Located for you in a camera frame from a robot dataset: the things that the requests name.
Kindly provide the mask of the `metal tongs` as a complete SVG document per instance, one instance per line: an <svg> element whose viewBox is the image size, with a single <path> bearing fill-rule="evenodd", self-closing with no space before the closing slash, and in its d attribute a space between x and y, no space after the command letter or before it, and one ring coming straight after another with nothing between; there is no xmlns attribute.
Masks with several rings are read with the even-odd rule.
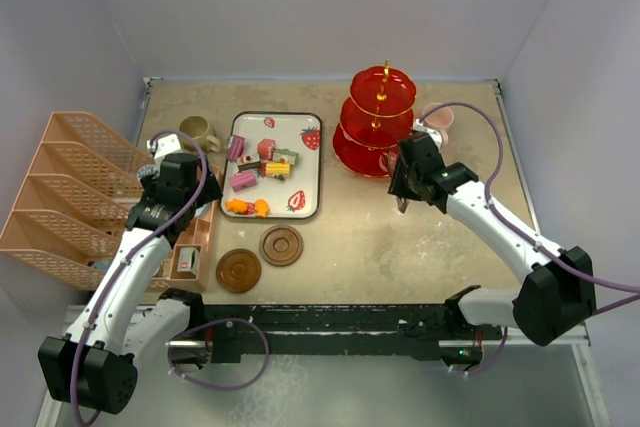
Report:
<svg viewBox="0 0 640 427"><path fill-rule="evenodd" d="M387 193L395 198L399 213L404 214L408 208L409 200L407 199L406 182L403 177L403 165L397 164L397 155L394 153L387 153L385 160L390 176Z"/></svg>

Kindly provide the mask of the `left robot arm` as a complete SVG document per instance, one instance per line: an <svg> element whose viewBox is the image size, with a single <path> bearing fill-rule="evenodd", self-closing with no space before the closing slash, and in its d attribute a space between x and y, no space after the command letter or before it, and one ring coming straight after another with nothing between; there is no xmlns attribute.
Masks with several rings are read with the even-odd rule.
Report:
<svg viewBox="0 0 640 427"><path fill-rule="evenodd" d="M222 196L206 153L182 151L187 134L165 129L147 143L153 163L140 170L143 194L129 211L117 253L94 295L61 337L48 336L38 360L50 396L71 405L78 425L121 412L130 401L146 354L180 335L194 339L206 325L201 295L167 290L152 311L131 321L161 263L200 210Z"/></svg>

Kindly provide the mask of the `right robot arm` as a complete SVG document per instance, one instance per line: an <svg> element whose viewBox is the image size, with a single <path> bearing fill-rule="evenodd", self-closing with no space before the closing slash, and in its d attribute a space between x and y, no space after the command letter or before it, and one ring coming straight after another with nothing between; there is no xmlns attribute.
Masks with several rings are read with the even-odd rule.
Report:
<svg viewBox="0 0 640 427"><path fill-rule="evenodd" d="M436 131L420 129L399 142L389 192L401 210L421 201L463 224L519 282L515 290L472 286L450 297L444 323L452 336L467 338L480 325L493 325L516 328L546 346L595 314L590 256L532 230L487 196L485 184L464 164L446 164Z"/></svg>

